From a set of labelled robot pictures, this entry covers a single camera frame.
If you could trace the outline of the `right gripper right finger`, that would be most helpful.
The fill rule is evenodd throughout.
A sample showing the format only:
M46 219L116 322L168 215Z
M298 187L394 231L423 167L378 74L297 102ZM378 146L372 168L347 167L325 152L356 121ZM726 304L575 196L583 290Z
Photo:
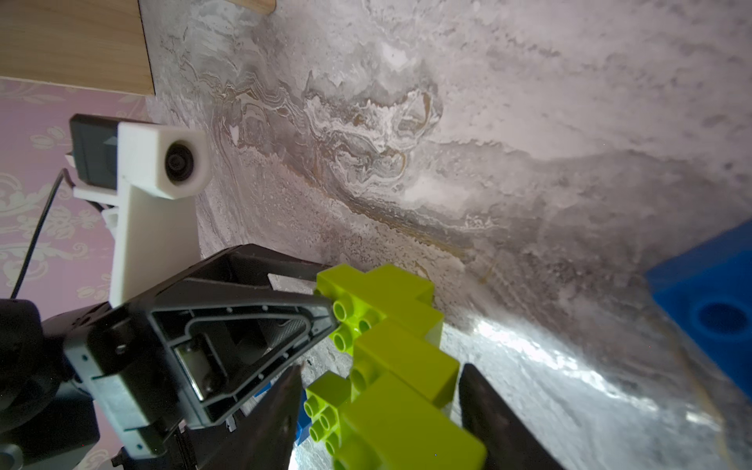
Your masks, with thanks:
M463 428L488 451L485 469L563 469L471 363L460 375L459 403Z

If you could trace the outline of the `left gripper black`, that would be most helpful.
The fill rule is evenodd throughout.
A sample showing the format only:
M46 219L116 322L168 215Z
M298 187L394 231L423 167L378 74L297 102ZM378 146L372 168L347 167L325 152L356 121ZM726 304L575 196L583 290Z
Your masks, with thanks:
M1 466L72 469L101 438L125 467L170 467L178 427L221 425L333 332L329 299L188 278L44 320L1 303Z

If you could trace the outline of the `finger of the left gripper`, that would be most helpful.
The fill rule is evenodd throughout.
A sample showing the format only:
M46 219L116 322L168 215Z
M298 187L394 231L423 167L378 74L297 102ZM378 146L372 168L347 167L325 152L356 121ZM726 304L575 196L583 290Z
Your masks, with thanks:
M273 291L271 275L315 281L327 268L259 245L240 245L197 264L193 289L202 294L266 294Z

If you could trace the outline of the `green lego pair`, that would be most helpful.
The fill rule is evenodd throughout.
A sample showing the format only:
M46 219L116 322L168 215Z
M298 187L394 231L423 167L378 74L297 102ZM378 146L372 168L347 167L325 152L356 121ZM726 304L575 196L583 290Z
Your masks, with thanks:
M354 341L391 319L407 332L438 347L444 315L434 308L435 285L393 264L361 272L339 264L319 272L315 294L332 302L339 326L329 335L335 348L354 353Z

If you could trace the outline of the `green long lego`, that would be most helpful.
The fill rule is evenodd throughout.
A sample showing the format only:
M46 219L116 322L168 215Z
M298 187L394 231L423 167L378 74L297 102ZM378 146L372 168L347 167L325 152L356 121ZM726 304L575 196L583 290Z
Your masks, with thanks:
M391 373L437 409L454 400L459 362L431 343L385 320L354 341L349 380L355 400Z

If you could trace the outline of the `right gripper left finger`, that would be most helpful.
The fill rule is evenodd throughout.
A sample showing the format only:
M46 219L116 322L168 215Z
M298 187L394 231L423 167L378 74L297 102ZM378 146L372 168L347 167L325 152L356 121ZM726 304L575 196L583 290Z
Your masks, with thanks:
M200 469L288 469L303 393L301 371L299 365L289 367Z

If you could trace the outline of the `green small lego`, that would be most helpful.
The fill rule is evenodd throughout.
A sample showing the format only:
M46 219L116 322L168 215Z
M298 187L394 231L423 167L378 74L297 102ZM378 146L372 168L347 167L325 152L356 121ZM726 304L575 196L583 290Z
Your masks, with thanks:
M486 447L386 374L344 408L335 469L481 469Z
M351 382L335 372L327 371L305 389L304 409L311 419L311 438L326 442L340 436L340 413L351 400Z

